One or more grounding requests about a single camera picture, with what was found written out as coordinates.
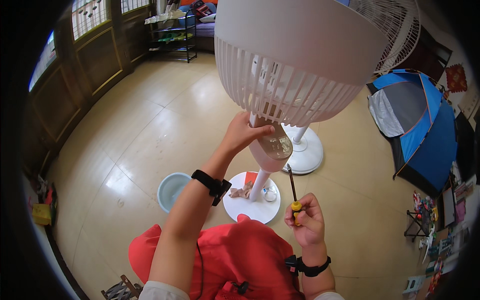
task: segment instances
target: tiled floor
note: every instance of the tiled floor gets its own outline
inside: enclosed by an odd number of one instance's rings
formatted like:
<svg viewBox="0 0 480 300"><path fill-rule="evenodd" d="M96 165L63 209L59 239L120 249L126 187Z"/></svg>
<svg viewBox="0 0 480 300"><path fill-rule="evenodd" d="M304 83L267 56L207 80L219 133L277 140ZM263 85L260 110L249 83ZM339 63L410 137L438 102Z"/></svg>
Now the tiled floor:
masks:
<svg viewBox="0 0 480 300"><path fill-rule="evenodd" d="M367 89L331 120L315 123L324 161L296 176L297 195L317 195L337 290L345 299L401 299L407 276L420 274L423 256L403 237L414 187L392 181L390 146L367 107ZM76 280L90 297L103 299L125 274L130 241L166 214L156 202L161 180L192 173L220 143L240 108L225 93L210 54L190 64L148 61L106 95L80 122L52 165L48 179L59 194L56 239ZM235 157L226 178L257 171L250 151ZM271 178L282 193L268 224L300 254L283 211L292 201L286 173ZM204 228L230 223L223 205Z"/></svg>

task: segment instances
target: black cable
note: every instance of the black cable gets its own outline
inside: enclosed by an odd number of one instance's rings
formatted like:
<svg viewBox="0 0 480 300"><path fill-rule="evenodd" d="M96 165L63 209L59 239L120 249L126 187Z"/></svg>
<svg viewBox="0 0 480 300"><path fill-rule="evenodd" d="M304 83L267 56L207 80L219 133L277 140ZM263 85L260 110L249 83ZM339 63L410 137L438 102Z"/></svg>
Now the black cable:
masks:
<svg viewBox="0 0 480 300"><path fill-rule="evenodd" d="M204 259L202 257L202 253L200 252L200 246L198 245L198 242L197 242L197 250L198 250L198 255L200 255L200 262L202 263L202 283L200 284L200 295L198 295L198 297L195 300L199 300L204 292Z"/></svg>

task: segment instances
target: blue tent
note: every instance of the blue tent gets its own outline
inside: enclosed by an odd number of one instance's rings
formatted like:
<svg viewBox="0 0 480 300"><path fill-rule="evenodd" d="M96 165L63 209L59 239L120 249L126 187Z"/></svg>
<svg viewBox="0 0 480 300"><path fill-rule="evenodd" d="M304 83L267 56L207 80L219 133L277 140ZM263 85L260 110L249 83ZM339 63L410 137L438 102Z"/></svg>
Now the blue tent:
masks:
<svg viewBox="0 0 480 300"><path fill-rule="evenodd" d="M456 156L452 108L434 81L418 71L391 70L367 86L370 112L392 147L393 178L438 196Z"/></svg>

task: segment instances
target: wire fan guard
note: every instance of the wire fan guard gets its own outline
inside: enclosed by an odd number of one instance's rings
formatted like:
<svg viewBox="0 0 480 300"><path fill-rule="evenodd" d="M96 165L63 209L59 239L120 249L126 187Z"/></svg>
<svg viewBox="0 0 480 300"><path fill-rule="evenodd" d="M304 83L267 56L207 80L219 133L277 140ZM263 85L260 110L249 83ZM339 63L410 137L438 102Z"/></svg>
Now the wire fan guard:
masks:
<svg viewBox="0 0 480 300"><path fill-rule="evenodd" d="M420 16L415 0L350 0L348 7L374 24L389 40L375 73L401 64L420 37Z"/></svg>
<svg viewBox="0 0 480 300"><path fill-rule="evenodd" d="M343 110L363 88L235 47L215 36L215 58L226 92L239 106L260 117L291 126L327 120Z"/></svg>

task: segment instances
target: sofa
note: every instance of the sofa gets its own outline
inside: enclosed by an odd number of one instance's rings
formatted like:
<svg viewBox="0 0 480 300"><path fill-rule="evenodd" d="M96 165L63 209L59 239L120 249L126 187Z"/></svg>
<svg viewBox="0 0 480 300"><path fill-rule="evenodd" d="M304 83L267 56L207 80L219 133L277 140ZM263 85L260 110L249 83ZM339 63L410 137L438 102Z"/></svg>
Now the sofa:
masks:
<svg viewBox="0 0 480 300"><path fill-rule="evenodd" d="M205 3L208 8L213 12L216 13L216 7L213 3ZM180 6L179 9L182 12L188 12L190 9L190 5L183 5ZM214 42L214 35L215 35L215 23L202 23L195 18L189 18L187 20L187 25L193 25L195 22L197 22L197 38L196 38L196 47L197 50L206 50L209 52L214 52L215 51L215 42ZM184 20L179 20L180 25L184 26L185 25L185 19Z"/></svg>

